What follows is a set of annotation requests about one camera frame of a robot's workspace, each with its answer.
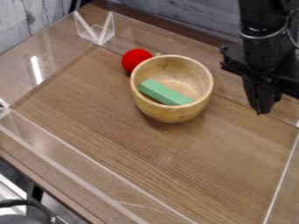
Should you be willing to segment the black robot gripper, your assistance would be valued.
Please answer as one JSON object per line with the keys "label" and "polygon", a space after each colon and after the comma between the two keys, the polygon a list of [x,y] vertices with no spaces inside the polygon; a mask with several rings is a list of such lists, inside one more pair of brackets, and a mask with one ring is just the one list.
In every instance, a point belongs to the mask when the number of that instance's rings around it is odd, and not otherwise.
{"label": "black robot gripper", "polygon": [[242,77],[252,108],[270,114],[282,95],[299,99],[299,28],[258,30],[242,25],[238,31],[244,43],[221,47],[221,65]]}

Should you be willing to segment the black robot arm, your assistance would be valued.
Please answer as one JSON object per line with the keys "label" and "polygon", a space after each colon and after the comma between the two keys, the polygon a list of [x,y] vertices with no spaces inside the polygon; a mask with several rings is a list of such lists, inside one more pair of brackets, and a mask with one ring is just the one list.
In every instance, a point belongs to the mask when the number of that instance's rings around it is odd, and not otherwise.
{"label": "black robot arm", "polygon": [[299,0],[238,0],[242,44],[224,45],[222,69],[242,77],[252,108],[299,99]]}

